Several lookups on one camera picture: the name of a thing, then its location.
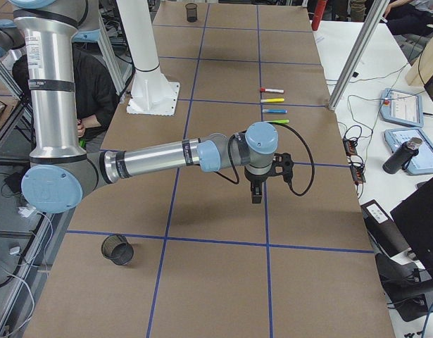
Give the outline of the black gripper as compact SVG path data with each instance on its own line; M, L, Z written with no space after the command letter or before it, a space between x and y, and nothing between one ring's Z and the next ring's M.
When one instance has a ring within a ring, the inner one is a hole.
M262 184L269 177L282 176L284 182L289 186L292 184L294 162L289 153L274 153L271 164L263 168L257 168L251 164L244 167L244 175L251 184L251 202L260 204L262 202Z

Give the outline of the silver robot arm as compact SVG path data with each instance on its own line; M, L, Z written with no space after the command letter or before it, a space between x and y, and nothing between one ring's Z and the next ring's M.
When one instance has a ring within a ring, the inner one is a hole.
M37 210L62 213L105 184L136 175L197 165L204 172L242 166L251 198L262 198L262 184L293 177L289 154L277 152L273 122L257 122L230 137L215 133L197 139L135 151L88 154L79 144L73 37L99 28L96 1L14 1L15 26L25 35L28 82L37 145L21 188Z

